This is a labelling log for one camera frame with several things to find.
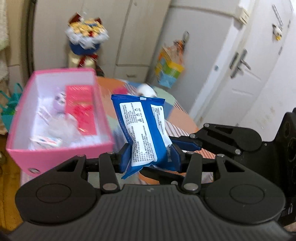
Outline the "white tube package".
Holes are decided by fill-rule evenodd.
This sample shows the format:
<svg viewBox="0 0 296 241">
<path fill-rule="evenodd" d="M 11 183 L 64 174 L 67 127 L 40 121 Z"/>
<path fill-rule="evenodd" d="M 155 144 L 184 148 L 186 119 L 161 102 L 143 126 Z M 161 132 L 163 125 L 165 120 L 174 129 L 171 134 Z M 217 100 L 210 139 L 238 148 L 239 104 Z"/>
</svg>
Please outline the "white tube package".
<svg viewBox="0 0 296 241">
<path fill-rule="evenodd" d="M 49 134 L 49 122 L 52 120 L 51 114 L 44 106 L 38 108 L 35 116 L 32 135 L 30 141 L 35 150 L 56 149 L 61 147 L 62 140 Z"/>
</svg>

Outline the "white panda plush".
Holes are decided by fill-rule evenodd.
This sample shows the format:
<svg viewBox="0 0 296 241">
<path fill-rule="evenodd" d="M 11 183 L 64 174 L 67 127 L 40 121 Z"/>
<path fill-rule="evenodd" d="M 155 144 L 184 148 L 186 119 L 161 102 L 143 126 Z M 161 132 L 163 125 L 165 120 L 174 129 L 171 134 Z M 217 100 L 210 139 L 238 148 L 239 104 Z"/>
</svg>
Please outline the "white panda plush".
<svg viewBox="0 0 296 241">
<path fill-rule="evenodd" d="M 156 98 L 157 93 L 155 90 L 146 83 L 141 84 L 135 91 L 136 96 Z"/>
</svg>

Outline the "pink cardboard box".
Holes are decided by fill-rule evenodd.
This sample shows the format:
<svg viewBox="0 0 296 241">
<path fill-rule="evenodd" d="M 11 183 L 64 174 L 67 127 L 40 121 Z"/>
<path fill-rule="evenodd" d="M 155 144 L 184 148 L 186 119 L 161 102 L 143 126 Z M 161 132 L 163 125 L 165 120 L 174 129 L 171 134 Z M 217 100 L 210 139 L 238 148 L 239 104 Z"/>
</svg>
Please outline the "pink cardboard box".
<svg viewBox="0 0 296 241">
<path fill-rule="evenodd" d="M 37 177 L 71 157 L 96 158 L 113 146 L 93 69 L 33 73 L 16 107 L 6 143 L 24 173 Z"/>
</svg>

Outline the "colourful paper gift bag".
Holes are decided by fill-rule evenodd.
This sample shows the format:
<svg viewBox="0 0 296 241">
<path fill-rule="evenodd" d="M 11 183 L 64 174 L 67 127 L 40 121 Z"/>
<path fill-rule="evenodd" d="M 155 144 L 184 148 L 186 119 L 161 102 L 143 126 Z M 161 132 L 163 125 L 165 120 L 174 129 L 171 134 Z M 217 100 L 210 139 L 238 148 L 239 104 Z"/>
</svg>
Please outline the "colourful paper gift bag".
<svg viewBox="0 0 296 241">
<path fill-rule="evenodd" d="M 163 45 L 154 69 L 160 86 L 170 89 L 184 71 L 183 54 L 189 37 L 185 31 L 181 40 L 173 41 L 171 46 Z"/>
</svg>

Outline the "blue wet wipes pack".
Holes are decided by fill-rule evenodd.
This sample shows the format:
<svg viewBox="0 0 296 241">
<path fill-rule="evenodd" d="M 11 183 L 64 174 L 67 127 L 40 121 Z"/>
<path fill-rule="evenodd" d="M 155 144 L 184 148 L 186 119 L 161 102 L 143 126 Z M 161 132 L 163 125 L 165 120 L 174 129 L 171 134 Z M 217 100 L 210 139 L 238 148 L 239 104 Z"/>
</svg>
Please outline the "blue wet wipes pack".
<svg viewBox="0 0 296 241">
<path fill-rule="evenodd" d="M 145 166 L 176 171 L 170 159 L 172 144 L 166 129 L 163 98 L 113 94 L 115 113 L 132 156 L 123 179 Z"/>
</svg>

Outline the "white mesh bath pouf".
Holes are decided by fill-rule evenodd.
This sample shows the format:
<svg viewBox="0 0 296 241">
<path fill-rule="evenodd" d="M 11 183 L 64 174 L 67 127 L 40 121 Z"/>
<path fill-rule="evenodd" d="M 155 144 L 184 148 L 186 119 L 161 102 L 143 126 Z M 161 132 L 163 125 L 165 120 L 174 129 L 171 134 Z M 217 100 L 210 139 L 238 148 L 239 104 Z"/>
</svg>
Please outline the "white mesh bath pouf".
<svg viewBox="0 0 296 241">
<path fill-rule="evenodd" d="M 77 142 L 81 134 L 78 130 L 78 122 L 70 114 L 56 115 L 48 122 L 48 134 L 62 141 L 62 146 L 69 146 Z"/>
</svg>

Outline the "blue wrapped flower bouquet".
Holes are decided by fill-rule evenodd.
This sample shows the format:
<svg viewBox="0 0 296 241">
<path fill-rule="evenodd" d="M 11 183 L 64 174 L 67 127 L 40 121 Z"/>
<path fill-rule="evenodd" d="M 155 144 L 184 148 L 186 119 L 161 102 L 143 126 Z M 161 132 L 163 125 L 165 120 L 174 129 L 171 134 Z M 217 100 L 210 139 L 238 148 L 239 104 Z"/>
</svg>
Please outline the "blue wrapped flower bouquet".
<svg viewBox="0 0 296 241">
<path fill-rule="evenodd" d="M 77 68 L 96 67 L 100 45 L 109 39 L 100 18 L 85 20 L 79 13 L 70 18 L 65 31 L 72 57 L 70 64 Z"/>
</svg>

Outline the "teal bag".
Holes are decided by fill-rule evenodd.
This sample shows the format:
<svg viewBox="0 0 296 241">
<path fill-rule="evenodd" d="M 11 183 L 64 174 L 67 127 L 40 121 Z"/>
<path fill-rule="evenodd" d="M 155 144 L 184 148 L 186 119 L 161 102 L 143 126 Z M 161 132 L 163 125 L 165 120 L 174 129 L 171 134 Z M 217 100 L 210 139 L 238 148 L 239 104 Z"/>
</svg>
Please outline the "teal bag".
<svg viewBox="0 0 296 241">
<path fill-rule="evenodd" d="M 1 90 L 1 97 L 5 97 L 7 99 L 6 105 L 1 105 L 1 119 L 6 130 L 9 132 L 11 127 L 11 122 L 13 120 L 14 114 L 16 112 L 16 106 L 21 99 L 23 93 L 23 88 L 19 83 L 14 85 L 14 91 L 11 97 L 8 97 L 2 90 Z"/>
</svg>

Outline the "beige wardrobe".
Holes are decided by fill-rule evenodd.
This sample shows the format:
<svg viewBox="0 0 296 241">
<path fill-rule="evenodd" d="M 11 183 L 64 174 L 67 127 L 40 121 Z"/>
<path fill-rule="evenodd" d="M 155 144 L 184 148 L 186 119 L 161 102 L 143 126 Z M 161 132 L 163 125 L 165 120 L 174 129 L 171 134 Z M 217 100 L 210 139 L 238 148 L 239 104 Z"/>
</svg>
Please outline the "beige wardrobe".
<svg viewBox="0 0 296 241">
<path fill-rule="evenodd" d="M 37 1 L 35 70 L 98 65 L 143 83 L 170 1 Z"/>
</svg>

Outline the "red greeting card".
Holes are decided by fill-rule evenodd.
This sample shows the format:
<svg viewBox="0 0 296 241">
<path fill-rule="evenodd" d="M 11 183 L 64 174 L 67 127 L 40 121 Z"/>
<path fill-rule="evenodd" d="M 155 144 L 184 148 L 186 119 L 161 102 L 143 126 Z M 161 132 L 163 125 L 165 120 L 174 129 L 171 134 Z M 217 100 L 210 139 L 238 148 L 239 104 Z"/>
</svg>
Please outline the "red greeting card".
<svg viewBox="0 0 296 241">
<path fill-rule="evenodd" d="M 94 119 L 93 86 L 91 85 L 67 85 L 66 107 L 67 114 L 77 121 L 77 128 L 81 135 L 96 135 Z"/>
</svg>

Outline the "purple plush toy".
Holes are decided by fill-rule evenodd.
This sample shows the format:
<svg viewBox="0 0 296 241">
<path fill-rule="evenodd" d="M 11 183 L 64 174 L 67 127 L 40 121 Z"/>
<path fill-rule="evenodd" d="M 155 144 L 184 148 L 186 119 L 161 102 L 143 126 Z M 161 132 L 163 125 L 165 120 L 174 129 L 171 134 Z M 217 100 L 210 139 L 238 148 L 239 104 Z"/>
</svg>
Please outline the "purple plush toy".
<svg viewBox="0 0 296 241">
<path fill-rule="evenodd" d="M 53 100 L 53 111 L 54 113 L 64 113 L 66 108 L 66 93 L 57 88 L 56 94 Z"/>
</svg>

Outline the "white door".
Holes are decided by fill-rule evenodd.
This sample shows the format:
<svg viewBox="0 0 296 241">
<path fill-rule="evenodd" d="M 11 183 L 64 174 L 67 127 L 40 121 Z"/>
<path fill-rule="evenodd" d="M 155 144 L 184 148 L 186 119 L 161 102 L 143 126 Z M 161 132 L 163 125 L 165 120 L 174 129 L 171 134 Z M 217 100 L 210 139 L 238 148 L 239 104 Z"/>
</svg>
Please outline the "white door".
<svg viewBox="0 0 296 241">
<path fill-rule="evenodd" d="M 288 33 L 290 1 L 212 1 L 194 22 L 189 89 L 196 125 L 238 126 L 267 82 Z"/>
</svg>

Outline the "pink fluffy ball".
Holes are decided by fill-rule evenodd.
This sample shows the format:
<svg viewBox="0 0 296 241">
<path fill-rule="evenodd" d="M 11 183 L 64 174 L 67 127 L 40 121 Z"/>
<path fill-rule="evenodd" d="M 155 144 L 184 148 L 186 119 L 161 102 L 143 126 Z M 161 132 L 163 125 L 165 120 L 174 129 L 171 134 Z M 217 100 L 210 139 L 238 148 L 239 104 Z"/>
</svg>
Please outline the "pink fluffy ball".
<svg viewBox="0 0 296 241">
<path fill-rule="evenodd" d="M 120 95 L 127 95 L 129 91 L 125 86 L 118 87 L 113 90 L 112 94 L 120 94 Z"/>
</svg>

